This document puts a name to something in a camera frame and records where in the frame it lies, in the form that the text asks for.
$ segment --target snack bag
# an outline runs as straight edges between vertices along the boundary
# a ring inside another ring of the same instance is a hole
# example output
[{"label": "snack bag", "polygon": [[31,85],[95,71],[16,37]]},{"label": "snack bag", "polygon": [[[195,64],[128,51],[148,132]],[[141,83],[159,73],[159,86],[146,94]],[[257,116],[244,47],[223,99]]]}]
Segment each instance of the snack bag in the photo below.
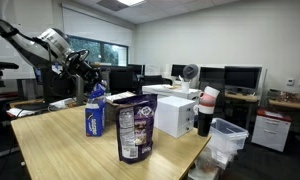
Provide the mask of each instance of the snack bag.
[{"label": "snack bag", "polygon": [[114,101],[119,160],[128,164],[146,159],[152,151],[157,95],[146,94]]}]

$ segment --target gray carpet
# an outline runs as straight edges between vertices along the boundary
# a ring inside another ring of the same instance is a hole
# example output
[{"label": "gray carpet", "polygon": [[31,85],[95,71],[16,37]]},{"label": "gray carpet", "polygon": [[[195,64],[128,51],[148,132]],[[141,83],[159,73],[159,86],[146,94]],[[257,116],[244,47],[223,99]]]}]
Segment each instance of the gray carpet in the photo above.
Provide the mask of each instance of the gray carpet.
[{"label": "gray carpet", "polygon": [[[11,127],[0,130],[0,151],[16,147]],[[30,176],[25,167],[21,166],[23,161],[20,152],[13,153],[9,156],[0,158],[0,180],[29,180]]]},{"label": "gray carpet", "polygon": [[290,135],[283,153],[250,142],[229,163],[222,179],[300,179],[300,144]]}]

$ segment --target cabinet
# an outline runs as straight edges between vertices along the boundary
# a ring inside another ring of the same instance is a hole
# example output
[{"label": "cabinet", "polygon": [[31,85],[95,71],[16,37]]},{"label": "cabinet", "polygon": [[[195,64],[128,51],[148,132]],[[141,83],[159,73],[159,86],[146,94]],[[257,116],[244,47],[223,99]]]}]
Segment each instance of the cabinet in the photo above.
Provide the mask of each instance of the cabinet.
[{"label": "cabinet", "polygon": [[253,131],[252,142],[283,152],[291,118],[259,109]]},{"label": "cabinet", "polygon": [[158,99],[154,127],[179,138],[193,129],[195,101],[175,96]]}]

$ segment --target computer monitor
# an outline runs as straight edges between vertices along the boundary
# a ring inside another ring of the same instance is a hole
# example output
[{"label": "computer monitor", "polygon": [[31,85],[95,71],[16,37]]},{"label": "computer monitor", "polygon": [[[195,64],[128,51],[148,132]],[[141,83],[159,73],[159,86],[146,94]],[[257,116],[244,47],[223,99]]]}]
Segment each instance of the computer monitor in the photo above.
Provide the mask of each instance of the computer monitor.
[{"label": "computer monitor", "polygon": [[40,69],[33,68],[33,71],[34,71],[34,75],[36,76],[37,84],[42,85],[43,82],[42,82],[42,76],[41,76]]},{"label": "computer monitor", "polygon": [[136,74],[131,66],[100,66],[101,71],[110,71],[109,87],[113,94],[133,91]]},{"label": "computer monitor", "polygon": [[224,79],[224,68],[201,67],[199,81]]},{"label": "computer monitor", "polygon": [[133,71],[136,75],[144,75],[144,65],[141,64],[128,64],[129,67],[133,68]]},{"label": "computer monitor", "polygon": [[261,70],[261,67],[226,66],[225,88],[233,91],[256,92]]},{"label": "computer monitor", "polygon": [[76,83],[73,76],[64,73],[61,77],[52,68],[34,69],[37,84],[42,85],[45,103],[75,96]]},{"label": "computer monitor", "polygon": [[179,75],[183,77],[183,68],[186,65],[172,64],[171,76],[178,77]]}]

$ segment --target white container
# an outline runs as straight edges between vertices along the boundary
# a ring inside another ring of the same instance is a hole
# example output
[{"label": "white container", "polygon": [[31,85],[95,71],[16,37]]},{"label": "white container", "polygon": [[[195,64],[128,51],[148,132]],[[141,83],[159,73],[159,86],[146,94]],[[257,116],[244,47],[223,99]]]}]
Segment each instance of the white container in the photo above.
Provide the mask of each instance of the white container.
[{"label": "white container", "polygon": [[209,148],[211,148],[212,158],[216,161],[216,166],[222,169],[226,169],[229,161],[232,161],[233,156],[236,155],[236,152],[222,152],[212,147]]},{"label": "white container", "polygon": [[188,93],[190,89],[190,82],[184,82],[181,83],[181,91],[184,93]]},{"label": "white container", "polygon": [[243,149],[249,132],[239,126],[220,118],[214,118],[211,123],[211,139],[208,146],[223,153],[236,153]]},{"label": "white container", "polygon": [[158,99],[154,127],[179,138],[193,129],[194,105],[195,101],[174,96]]}]

